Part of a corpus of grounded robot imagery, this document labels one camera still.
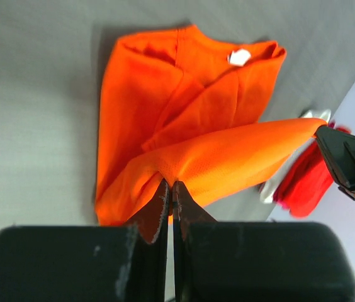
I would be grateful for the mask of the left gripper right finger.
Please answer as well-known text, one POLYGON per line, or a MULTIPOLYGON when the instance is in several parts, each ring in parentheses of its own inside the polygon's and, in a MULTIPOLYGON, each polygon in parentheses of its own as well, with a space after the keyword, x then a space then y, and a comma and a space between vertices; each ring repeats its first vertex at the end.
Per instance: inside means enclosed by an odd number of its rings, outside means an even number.
POLYGON ((177 301, 355 301, 355 275, 321 223, 217 221, 172 187, 177 301))

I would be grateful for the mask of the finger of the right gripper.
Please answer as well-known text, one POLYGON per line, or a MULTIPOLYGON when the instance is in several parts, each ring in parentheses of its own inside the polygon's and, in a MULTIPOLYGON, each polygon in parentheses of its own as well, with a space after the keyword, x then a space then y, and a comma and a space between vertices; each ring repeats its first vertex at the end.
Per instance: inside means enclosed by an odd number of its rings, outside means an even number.
POLYGON ((319 127, 315 136, 334 182, 355 201, 355 136, 328 126, 319 127))

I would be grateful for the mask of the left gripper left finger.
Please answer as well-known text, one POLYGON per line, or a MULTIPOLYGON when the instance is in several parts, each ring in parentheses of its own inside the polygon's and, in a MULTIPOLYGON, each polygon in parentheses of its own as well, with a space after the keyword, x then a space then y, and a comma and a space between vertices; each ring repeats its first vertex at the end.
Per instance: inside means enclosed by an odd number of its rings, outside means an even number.
POLYGON ((169 186, 122 226, 0 230, 0 301, 163 301, 169 186))

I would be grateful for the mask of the orange t shirt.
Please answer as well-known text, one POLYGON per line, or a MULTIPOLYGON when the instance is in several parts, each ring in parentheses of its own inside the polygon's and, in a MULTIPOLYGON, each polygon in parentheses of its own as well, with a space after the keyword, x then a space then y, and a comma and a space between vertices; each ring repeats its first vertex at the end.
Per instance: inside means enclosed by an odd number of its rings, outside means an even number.
POLYGON ((325 125, 261 121, 285 58, 276 41, 221 42, 194 25, 117 39, 101 86, 99 224, 126 222, 161 181, 207 206, 273 176, 325 125))

